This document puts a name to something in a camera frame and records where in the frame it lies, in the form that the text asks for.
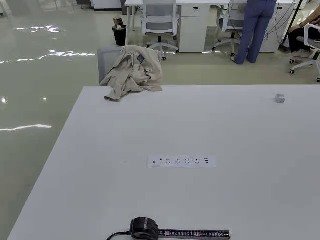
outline blue pants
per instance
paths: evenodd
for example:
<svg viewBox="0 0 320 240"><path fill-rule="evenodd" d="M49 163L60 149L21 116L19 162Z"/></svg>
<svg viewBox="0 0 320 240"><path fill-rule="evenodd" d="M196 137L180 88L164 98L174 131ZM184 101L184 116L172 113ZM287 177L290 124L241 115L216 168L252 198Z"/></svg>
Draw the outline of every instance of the blue pants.
<svg viewBox="0 0 320 240"><path fill-rule="evenodd" d="M248 0L244 9L242 37L238 53L234 59L235 63L244 64L253 32L253 41L248 51L247 60L253 64L257 61L275 6L276 1L274 0Z"/></svg>

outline dark clothing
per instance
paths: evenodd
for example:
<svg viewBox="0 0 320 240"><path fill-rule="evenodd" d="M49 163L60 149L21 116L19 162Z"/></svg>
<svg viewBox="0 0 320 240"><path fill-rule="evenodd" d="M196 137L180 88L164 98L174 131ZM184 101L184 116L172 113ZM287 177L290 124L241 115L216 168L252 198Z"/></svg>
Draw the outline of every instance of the dark clothing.
<svg viewBox="0 0 320 240"><path fill-rule="evenodd" d="M305 34L304 28L298 28L293 32L289 33L289 45L292 53L298 52L301 49L310 51L309 46L306 46L303 42L297 40L297 37L304 37L304 34ZM317 29L310 27L308 38L320 39L320 32Z"/></svg>
<svg viewBox="0 0 320 240"><path fill-rule="evenodd" d="M245 58L250 63L257 61L267 27L275 11L275 6L276 2L273 0L248 0L244 9L242 37L238 53L234 59L235 63L243 64ZM247 55L252 34L253 41Z"/></svg>

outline chair base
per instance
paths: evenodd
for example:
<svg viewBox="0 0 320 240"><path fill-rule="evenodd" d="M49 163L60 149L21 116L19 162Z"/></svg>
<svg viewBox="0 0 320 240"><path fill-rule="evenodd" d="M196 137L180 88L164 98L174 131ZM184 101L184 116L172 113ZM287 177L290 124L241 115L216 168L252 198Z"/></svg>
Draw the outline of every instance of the chair base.
<svg viewBox="0 0 320 240"><path fill-rule="evenodd" d="M313 59L310 59L310 58L302 58L302 57L293 57L292 59L290 59L289 63L290 64L294 64L297 60L299 61L302 61L302 63L296 65L296 66L293 66L291 69L290 69L290 74L293 75L295 74L295 69L299 69L299 68L302 68L302 67L305 67L305 66L309 66L309 65L313 65L313 66L316 66L317 70L318 70L318 77L316 79L316 82L317 83L320 83L320 61L317 60L318 59L318 56L319 56L320 52L317 52Z"/></svg>
<svg viewBox="0 0 320 240"><path fill-rule="evenodd" d="M165 51L164 51L163 47L167 47L169 49L174 49L176 52L178 52L178 50L179 50L179 48L177 48L176 46L168 44L168 41L163 42L161 36L158 36L158 41L156 43L147 44L147 48L149 48L149 49L159 48L162 59L166 59Z"/></svg>
<svg viewBox="0 0 320 240"><path fill-rule="evenodd" d="M231 57L233 57L235 55L235 45L240 44L240 40L235 39L235 33L233 32L230 39L226 39L222 41L218 40L218 42L213 46L212 51L214 52L218 46L221 46L224 44L231 45L231 50L232 50Z"/></svg>

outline gray office chair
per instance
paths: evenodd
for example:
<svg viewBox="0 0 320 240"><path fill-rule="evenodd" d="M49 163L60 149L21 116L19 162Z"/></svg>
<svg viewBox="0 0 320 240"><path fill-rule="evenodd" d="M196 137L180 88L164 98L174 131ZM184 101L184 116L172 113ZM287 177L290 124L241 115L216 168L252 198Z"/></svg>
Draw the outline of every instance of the gray office chair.
<svg viewBox="0 0 320 240"><path fill-rule="evenodd" d="M159 48L162 54L162 60L166 60L163 47L174 49L176 52L179 49L162 40L160 35L173 35L173 40L177 40L178 19L176 0L142 0L143 3L143 18L142 34L156 34L158 41L152 44L147 44L147 48Z"/></svg>
<svg viewBox="0 0 320 240"><path fill-rule="evenodd" d="M215 39L217 38L219 27L222 32L231 33L231 38L226 40L217 40L213 45L212 52L214 52L218 46L230 44L232 50L231 57L235 56L235 45L240 44L240 40L236 39L235 36L236 34L240 35L244 24L245 15L243 5L243 3L233 4L233 1L230 1L226 13L219 8L217 14L217 23L219 23L219 26L215 32Z"/></svg>
<svg viewBox="0 0 320 240"><path fill-rule="evenodd" d="M110 72L113 67L114 61L121 54L123 46L111 46L106 48L100 48L97 51L98 58L98 70L99 70L99 84ZM161 63L161 52L159 53L158 59Z"/></svg>
<svg viewBox="0 0 320 240"><path fill-rule="evenodd" d="M290 59L290 64L294 64L296 62L296 60L303 61L303 63L300 63L300 64L292 67L290 69L290 74L291 75L295 74L295 69L302 68L302 67L308 66L308 65L313 65L313 66L316 66L316 68L318 70L318 78L316 79L316 82L320 83L320 60L318 60L318 57L320 55L320 43L315 42L314 39L308 38L309 28L314 28L314 29L317 29L320 31L319 26L309 24L304 27L304 37L299 36L296 39L300 42L303 42L304 45L309 46L313 49L316 49L317 52L315 53L315 55L313 56L312 59L307 58L307 61L306 61L306 58L301 58L301 57L293 57L292 59Z"/></svg>

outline power socket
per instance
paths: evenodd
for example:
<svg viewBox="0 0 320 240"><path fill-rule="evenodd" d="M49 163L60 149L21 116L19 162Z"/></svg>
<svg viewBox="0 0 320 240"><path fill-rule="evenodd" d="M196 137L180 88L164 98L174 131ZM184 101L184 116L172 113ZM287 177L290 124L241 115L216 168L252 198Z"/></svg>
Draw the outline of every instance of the power socket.
<svg viewBox="0 0 320 240"><path fill-rule="evenodd" d="M214 156L166 156L150 155L147 161L148 168L215 168Z"/></svg>

